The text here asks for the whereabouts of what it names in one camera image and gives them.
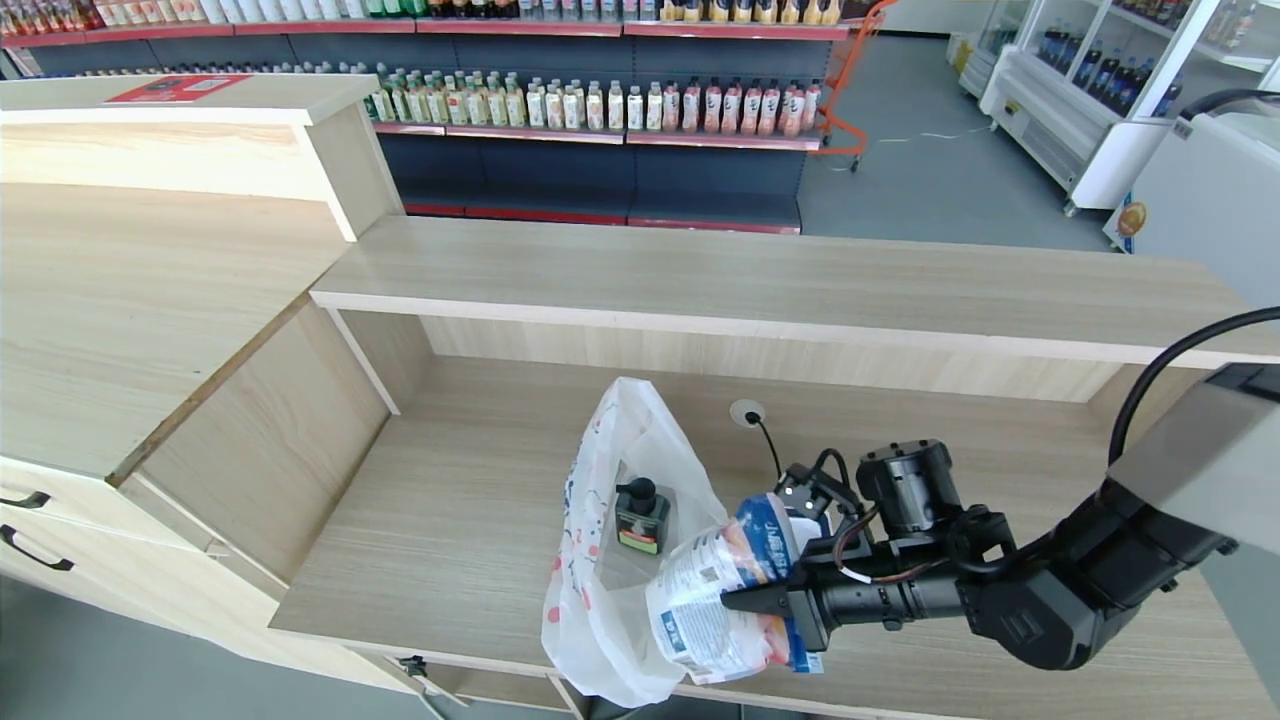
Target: checkout counter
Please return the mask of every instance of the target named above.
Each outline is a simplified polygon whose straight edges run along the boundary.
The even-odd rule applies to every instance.
[[[367,77],[0,85],[0,571],[278,665],[582,717],[539,641],[582,427],[649,378],[726,506],[783,461],[943,439],[1021,541],[1092,492],[1137,368],[1245,304],[1203,266],[407,218]],[[1253,328],[1178,360],[1277,361]],[[397,661],[425,670],[406,675]],[[1071,673],[963,619],[678,694],[845,717],[1274,716],[1198,574]]]

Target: black cable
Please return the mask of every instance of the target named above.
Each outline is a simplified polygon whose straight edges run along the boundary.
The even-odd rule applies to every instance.
[[[744,415],[744,419],[746,420],[746,424],[755,425],[755,427],[760,428],[760,432],[764,433],[764,441],[769,443],[769,455],[773,456],[773,469],[777,470],[777,473],[778,473],[776,475],[776,478],[778,480],[781,480],[782,479],[782,462],[778,462],[778,451],[773,447],[773,438],[769,437],[769,428],[764,427],[764,419],[760,418],[760,414],[755,413],[754,410],[749,411],[746,415]]]
[[[1231,315],[1224,320],[1204,325],[1203,328],[1170,345],[1167,350],[1157,355],[1156,359],[1152,360],[1146,369],[1143,369],[1142,374],[1138,375],[1138,379],[1134,380],[1133,387],[1129,388],[1129,395],[1125,396],[1124,402],[1120,405],[1120,411],[1116,413],[1116,421],[1111,428],[1111,445],[1107,448],[1107,465],[1111,465],[1119,460],[1121,455],[1124,455],[1125,438],[1129,434],[1129,425],[1133,424],[1133,416],[1138,410],[1138,404],[1142,402],[1142,397],[1147,395],[1148,389],[1151,389],[1152,383],[1156,382],[1156,375],[1158,375],[1161,370],[1167,368],[1169,364],[1172,363],[1179,355],[1204,341],[1212,340],[1234,329],[1266,323],[1268,320],[1280,320],[1280,305],[1240,313],[1239,315]]]

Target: white plastic bag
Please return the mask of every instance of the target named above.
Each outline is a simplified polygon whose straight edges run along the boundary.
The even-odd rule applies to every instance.
[[[649,628],[645,585],[660,557],[617,539],[614,487],[641,475],[672,505],[664,553],[728,521],[658,391],[648,380],[618,378],[591,415],[564,483],[564,534],[543,603],[543,648],[579,691],[622,707],[660,702],[685,676]]]

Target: display fridge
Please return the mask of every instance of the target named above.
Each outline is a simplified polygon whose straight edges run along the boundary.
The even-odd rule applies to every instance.
[[[1112,210],[1188,99],[1280,90],[1280,0],[1034,0],[979,108],[1065,191]]]
[[[1222,91],[1188,105],[1103,231],[1126,252],[1206,263],[1233,287],[1275,284],[1280,92]]]

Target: gray floor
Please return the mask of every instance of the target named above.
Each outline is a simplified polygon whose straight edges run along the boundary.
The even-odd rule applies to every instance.
[[[1106,251],[1103,215],[1062,215],[1061,188],[1006,136],[987,132],[945,64],[943,47],[934,40],[873,41],[841,102],[841,115],[873,143],[858,173],[810,159],[800,193],[805,232]],[[1204,568],[1233,623],[1251,610],[1245,606],[1267,598],[1249,564],[1240,552]],[[1236,629],[1272,696],[1280,697],[1280,642]],[[442,708],[466,720],[564,717],[507,706]],[[730,706],[700,711],[712,719],[739,716]],[[612,717],[614,711],[599,707],[596,715]],[[634,717],[692,715],[677,700]],[[410,696],[243,660],[205,641],[0,579],[0,717],[419,720],[428,714]],[[746,717],[796,716],[755,708]]]

